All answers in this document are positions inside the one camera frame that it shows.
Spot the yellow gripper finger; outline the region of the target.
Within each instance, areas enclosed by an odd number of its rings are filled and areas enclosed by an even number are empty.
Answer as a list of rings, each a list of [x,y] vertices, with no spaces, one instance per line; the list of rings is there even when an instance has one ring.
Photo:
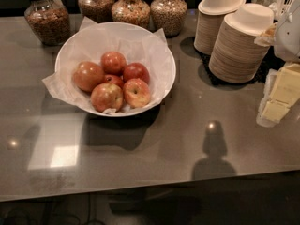
[[[254,43],[263,47],[273,46],[275,43],[275,31],[276,26],[272,24],[254,39]]]
[[[286,63],[279,71],[271,69],[266,77],[256,122],[271,128],[288,114],[300,98],[300,65]]]

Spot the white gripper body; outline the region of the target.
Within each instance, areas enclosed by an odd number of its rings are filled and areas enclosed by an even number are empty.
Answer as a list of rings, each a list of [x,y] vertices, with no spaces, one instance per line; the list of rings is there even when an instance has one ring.
[[[300,0],[294,0],[277,22],[274,53],[286,62],[300,62]]]

